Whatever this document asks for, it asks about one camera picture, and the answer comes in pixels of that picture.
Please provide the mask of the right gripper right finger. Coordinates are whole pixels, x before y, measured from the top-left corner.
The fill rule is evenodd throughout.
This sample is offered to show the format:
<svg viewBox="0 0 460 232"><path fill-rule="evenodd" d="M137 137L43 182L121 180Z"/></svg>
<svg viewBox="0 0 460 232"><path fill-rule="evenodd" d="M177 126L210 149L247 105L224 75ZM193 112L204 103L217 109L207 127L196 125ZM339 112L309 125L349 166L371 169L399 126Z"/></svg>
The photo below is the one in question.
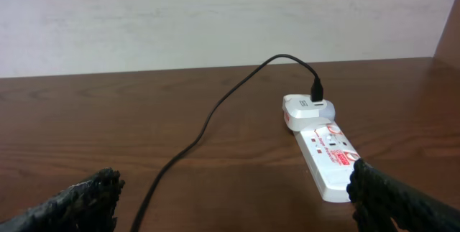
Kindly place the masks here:
<svg viewBox="0 0 460 232"><path fill-rule="evenodd" d="M359 232L459 232L459 210L383 172L362 158L346 187Z"/></svg>

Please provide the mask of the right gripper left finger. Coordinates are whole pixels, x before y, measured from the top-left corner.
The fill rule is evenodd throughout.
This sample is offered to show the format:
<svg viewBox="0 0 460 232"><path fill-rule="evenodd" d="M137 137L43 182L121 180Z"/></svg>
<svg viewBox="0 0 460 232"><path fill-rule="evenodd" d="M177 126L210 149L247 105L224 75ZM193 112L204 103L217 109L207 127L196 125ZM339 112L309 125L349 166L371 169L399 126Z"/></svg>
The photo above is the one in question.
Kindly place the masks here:
<svg viewBox="0 0 460 232"><path fill-rule="evenodd" d="M1 232L112 232L125 181L111 168L71 185L23 214L1 222Z"/></svg>

